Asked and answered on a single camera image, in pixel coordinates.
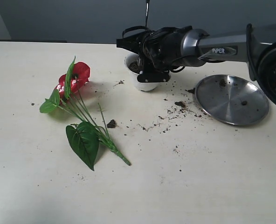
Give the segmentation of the robot arm right grey black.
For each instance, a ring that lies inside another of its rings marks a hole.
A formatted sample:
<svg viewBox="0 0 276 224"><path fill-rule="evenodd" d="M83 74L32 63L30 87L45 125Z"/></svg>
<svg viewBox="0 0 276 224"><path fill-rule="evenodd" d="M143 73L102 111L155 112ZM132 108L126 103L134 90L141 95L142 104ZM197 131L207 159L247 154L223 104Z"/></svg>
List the robot arm right grey black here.
<svg viewBox="0 0 276 224"><path fill-rule="evenodd" d="M203 29L165 27L142 35L137 80L160 83L169 72L206 63L243 62L251 80L276 105L276 24L210 35Z"/></svg>

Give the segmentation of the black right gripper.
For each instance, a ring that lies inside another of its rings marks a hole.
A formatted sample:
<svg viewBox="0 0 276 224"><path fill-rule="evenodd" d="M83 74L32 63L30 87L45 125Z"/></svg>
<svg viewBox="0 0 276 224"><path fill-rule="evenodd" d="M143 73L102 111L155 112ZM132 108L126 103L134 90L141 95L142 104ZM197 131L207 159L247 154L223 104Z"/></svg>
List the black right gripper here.
<svg viewBox="0 0 276 224"><path fill-rule="evenodd" d="M140 83L163 83L170 80L170 74L175 72L172 65L174 49L174 31L144 31L141 39L141 53L138 58L138 67L141 72L137 76Z"/></svg>

